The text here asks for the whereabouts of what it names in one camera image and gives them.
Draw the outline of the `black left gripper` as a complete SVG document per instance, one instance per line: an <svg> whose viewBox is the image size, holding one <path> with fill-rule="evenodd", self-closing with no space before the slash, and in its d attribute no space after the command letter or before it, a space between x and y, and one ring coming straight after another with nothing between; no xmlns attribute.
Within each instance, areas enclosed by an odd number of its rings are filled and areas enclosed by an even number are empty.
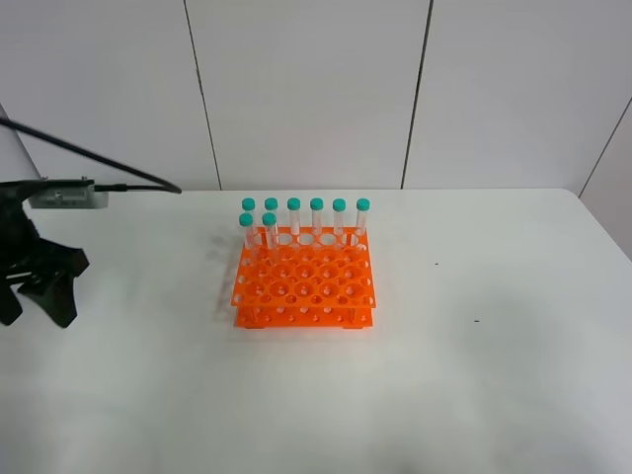
<svg viewBox="0 0 632 474"><path fill-rule="evenodd" d="M88 180L22 180L1 184L0 323L12 325L23 313L10 285L38 305L60 328L77 317L74 279L90 266L85 252L40 237L23 202L54 189L85 190Z"/></svg>

